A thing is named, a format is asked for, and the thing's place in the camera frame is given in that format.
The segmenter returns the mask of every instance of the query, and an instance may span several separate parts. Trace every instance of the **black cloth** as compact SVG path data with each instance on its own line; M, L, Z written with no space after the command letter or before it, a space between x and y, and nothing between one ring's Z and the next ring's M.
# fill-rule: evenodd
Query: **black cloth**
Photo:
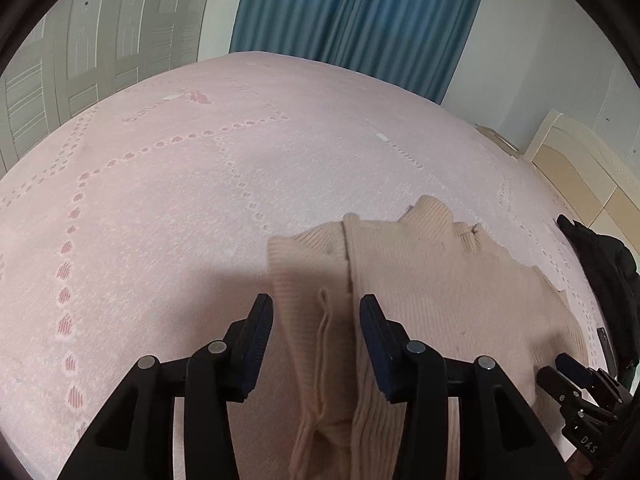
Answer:
M631 386L640 361L640 276L636 262L617 238L599 235L564 215L556 222L580 264L607 321L618 364L618 380Z

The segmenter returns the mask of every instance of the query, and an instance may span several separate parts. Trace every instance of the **curtain fold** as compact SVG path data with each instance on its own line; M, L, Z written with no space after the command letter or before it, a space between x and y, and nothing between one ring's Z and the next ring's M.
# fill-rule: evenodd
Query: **curtain fold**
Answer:
M230 52L362 72L440 103L480 0L240 0Z

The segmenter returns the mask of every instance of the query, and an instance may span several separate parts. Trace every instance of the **wooden headboard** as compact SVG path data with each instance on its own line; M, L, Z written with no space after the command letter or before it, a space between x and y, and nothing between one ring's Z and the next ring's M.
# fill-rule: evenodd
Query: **wooden headboard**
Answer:
M593 130L551 110L523 158L549 179L583 224L622 240L640 264L640 180Z

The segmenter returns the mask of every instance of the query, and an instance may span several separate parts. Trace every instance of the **pink bedspread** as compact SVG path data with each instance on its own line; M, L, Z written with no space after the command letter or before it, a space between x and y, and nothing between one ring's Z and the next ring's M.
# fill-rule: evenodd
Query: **pink bedspread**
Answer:
M569 213L532 165L387 83L232 54L109 97L0 180L2 433L55 478L140 356L190 355L270 290L270 235L350 211L395 220L423 194L566 289L605 367L595 298L554 225ZM230 418L241 477L286 478L298 398L277 324Z

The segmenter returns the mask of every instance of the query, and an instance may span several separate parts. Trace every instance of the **white wall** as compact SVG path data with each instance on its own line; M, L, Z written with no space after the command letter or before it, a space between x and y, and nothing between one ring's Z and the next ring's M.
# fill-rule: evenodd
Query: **white wall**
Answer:
M481 0L442 106L497 131L522 84L551 0Z
M640 176L640 89L574 0L481 0L442 105L521 149L555 108Z
M198 61L229 52L240 0L207 0L202 19Z

